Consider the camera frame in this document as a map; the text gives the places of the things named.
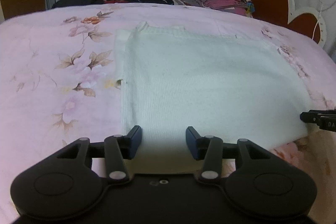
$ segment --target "bedsheet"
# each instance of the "bedsheet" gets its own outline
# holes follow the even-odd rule
[[[13,18],[0,25],[1,223],[17,217],[9,195],[17,174],[79,137],[96,142],[120,133],[114,38],[117,29],[133,29],[142,21],[182,25],[197,34],[262,39],[297,72],[316,109],[335,107],[332,60],[308,37],[266,22],[154,4],[69,7]],[[314,127],[310,132],[273,152],[315,179],[319,195],[311,214],[320,223],[333,223],[336,136]],[[233,171],[232,162],[224,165],[224,173]]]

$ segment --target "white garment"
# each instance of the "white garment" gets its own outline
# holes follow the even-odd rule
[[[247,138],[266,149],[307,135],[299,115],[311,108],[309,94],[266,42],[147,24],[125,40],[118,35],[115,46],[124,54],[116,58],[122,128],[143,129],[134,172],[199,168],[185,143],[188,126],[201,136]]]

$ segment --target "cloud-shaped headboard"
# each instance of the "cloud-shaped headboard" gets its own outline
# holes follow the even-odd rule
[[[278,26],[286,27],[308,37],[313,36],[319,12],[312,7],[295,10],[294,0],[251,0],[255,6],[253,17]],[[326,25],[318,19],[314,41],[323,47],[327,39]]]

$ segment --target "orange flower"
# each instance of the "orange flower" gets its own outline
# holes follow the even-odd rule
[[[82,23],[92,23],[93,25],[95,25],[101,22],[101,19],[99,17],[86,17],[81,22]]]

